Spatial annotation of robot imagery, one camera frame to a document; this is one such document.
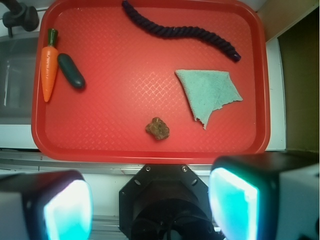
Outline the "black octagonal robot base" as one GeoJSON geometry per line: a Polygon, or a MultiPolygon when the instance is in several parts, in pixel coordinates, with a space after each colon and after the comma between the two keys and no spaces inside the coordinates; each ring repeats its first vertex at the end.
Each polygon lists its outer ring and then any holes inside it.
{"type": "Polygon", "coordinates": [[[208,191],[187,165],[147,164],[119,190],[119,230],[129,240],[223,240],[208,191]]]}

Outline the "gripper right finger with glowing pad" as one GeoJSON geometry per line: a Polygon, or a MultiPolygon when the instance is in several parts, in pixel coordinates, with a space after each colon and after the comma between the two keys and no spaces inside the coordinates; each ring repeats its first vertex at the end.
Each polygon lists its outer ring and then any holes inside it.
{"type": "Polygon", "coordinates": [[[270,151],[221,156],[211,167],[208,200],[228,240],[317,240],[320,155],[270,151]]]}

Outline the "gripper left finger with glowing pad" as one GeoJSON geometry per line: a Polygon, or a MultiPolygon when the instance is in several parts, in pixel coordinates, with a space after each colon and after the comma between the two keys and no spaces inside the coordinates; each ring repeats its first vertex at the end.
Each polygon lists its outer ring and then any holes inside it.
{"type": "Polygon", "coordinates": [[[80,172],[0,176],[2,240],[87,240],[92,224],[92,192],[80,172]]]}

